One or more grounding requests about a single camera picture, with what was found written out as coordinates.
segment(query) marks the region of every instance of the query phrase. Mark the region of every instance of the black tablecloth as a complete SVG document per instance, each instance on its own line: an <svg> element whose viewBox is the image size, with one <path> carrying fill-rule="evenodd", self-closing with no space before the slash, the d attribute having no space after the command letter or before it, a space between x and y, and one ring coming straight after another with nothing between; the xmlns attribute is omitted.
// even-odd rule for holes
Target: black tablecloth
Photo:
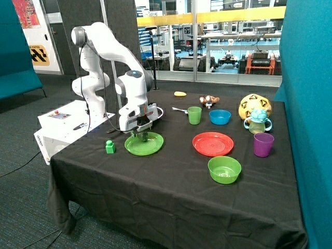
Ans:
<svg viewBox="0 0 332 249"><path fill-rule="evenodd" d="M305 248L284 104L272 102L274 147L269 157L259 158L238 115L241 99L222 97L212 107L232 113L227 125L212 124L212 109L204 108L200 124L193 126L171 107L199 106L198 94L179 98L153 91L149 100L164 110L152 128L164 138L157 153L130 154L124 147L129 134L107 134L106 122L53 156L48 207L57 225L66 233L74 228L71 200L98 219L168 248ZM213 181L211 158L192 145L197 134L208 131L234 141L228 156L240 162L242 172L233 184ZM115 142L116 153L106 153L107 140Z"/></svg>

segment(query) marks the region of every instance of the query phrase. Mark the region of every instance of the sippy cup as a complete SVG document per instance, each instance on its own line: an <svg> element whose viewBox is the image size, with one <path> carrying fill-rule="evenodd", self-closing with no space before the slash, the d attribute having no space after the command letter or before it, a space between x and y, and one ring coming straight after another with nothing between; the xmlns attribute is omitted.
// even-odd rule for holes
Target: sippy cup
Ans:
<svg viewBox="0 0 332 249"><path fill-rule="evenodd" d="M246 124L248 120L251 120L249 126ZM268 128L265 128L265 122L270 122L271 125ZM251 112L250 117L244 120L243 125L249 129L252 134L269 131L272 128L272 122L268 119L268 113L264 109L254 109Z"/></svg>

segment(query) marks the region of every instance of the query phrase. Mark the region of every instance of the green cup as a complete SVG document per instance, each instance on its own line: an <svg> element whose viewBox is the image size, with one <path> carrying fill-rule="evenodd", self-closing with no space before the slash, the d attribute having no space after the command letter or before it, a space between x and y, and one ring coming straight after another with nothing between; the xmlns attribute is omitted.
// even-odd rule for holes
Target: green cup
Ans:
<svg viewBox="0 0 332 249"><path fill-rule="evenodd" d="M189 123L192 125L198 125L201 121L202 108L198 106L192 106L188 108Z"/></svg>

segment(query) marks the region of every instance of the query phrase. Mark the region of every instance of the orange machine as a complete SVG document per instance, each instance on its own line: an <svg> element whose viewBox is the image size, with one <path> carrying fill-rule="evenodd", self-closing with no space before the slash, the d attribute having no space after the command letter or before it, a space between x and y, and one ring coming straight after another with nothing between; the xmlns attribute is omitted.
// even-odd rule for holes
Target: orange machine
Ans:
<svg viewBox="0 0 332 249"><path fill-rule="evenodd" d="M254 58L254 54L250 53L247 60L245 69L246 74L254 74L253 70L268 70L268 75L274 75L275 57L270 54L269 60Z"/></svg>

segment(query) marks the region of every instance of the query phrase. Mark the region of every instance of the teal panel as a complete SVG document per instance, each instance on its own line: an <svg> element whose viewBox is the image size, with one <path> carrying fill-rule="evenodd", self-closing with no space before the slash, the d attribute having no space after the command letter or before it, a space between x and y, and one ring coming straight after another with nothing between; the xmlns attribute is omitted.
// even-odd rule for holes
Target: teal panel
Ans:
<svg viewBox="0 0 332 249"><path fill-rule="evenodd" d="M41 88L11 0L0 0L0 99Z"/></svg>
<svg viewBox="0 0 332 249"><path fill-rule="evenodd" d="M31 54L21 25L0 25L0 34L0 75L30 69Z"/></svg>
<svg viewBox="0 0 332 249"><path fill-rule="evenodd" d="M33 69L0 76L0 100L42 87Z"/></svg>
<svg viewBox="0 0 332 249"><path fill-rule="evenodd" d="M309 248L332 237L332 2L287 2L281 38L282 85Z"/></svg>

